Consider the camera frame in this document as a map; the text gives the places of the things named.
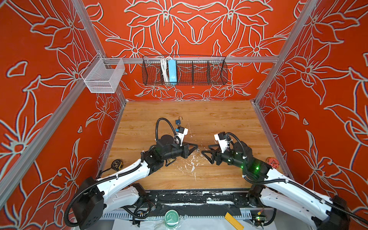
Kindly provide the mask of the small blue padlock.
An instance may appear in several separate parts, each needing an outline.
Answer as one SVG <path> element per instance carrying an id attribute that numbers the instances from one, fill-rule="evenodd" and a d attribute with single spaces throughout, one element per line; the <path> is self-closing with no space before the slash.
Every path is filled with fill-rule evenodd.
<path id="1" fill-rule="evenodd" d="M 182 122 L 183 122 L 183 117 L 182 116 L 179 116 L 179 118 L 175 121 L 177 126 L 181 126 Z"/>

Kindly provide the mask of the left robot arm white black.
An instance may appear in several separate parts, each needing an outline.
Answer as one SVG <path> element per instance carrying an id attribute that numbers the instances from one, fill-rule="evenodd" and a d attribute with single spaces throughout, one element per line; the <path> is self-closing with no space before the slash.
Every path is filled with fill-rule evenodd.
<path id="1" fill-rule="evenodd" d="M 87 178 L 68 204 L 63 220 L 68 227 L 85 230 L 104 214 L 122 208 L 133 222 L 146 219 L 152 210 L 147 193 L 137 182 L 174 163 L 178 157 L 188 158 L 198 145 L 184 141 L 188 130 L 174 128 L 166 118 L 158 118 L 155 125 L 156 143 L 125 169 L 108 177 Z"/>

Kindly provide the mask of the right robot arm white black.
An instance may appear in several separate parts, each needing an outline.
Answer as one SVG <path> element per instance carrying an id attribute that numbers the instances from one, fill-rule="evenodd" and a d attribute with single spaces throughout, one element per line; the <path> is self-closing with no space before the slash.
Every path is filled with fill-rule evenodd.
<path id="1" fill-rule="evenodd" d="M 266 162 L 253 156 L 252 149 L 231 132 L 214 136 L 217 144 L 209 145 L 202 155 L 211 163 L 239 167 L 242 177 L 252 188 L 247 193 L 252 206 L 264 205 L 289 214 L 314 230 L 347 230 L 353 218 L 368 221 L 347 208 L 339 196 L 330 198 L 295 182 Z"/>

